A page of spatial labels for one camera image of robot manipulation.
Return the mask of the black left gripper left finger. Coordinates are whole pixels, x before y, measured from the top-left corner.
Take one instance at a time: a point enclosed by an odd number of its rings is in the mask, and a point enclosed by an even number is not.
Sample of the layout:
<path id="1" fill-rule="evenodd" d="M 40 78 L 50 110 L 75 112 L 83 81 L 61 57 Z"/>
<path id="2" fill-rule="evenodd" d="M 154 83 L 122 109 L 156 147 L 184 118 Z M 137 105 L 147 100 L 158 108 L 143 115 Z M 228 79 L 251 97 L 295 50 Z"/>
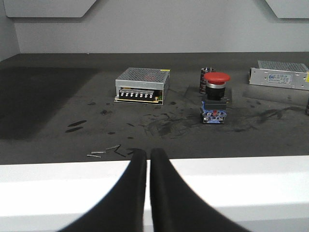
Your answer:
<path id="1" fill-rule="evenodd" d="M 146 152 L 134 148 L 120 179 L 91 210 L 62 232 L 141 232 L 145 201 Z"/>

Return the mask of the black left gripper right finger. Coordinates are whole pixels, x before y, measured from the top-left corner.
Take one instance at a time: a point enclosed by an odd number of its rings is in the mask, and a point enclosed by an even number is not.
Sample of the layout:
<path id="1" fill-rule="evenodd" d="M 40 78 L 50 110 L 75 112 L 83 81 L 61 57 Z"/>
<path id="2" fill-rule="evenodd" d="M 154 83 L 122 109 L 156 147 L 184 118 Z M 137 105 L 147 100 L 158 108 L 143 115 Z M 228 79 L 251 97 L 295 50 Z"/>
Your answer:
<path id="1" fill-rule="evenodd" d="M 180 177 L 162 148 L 151 150 L 150 200 L 156 232 L 245 232 L 205 203 Z"/>

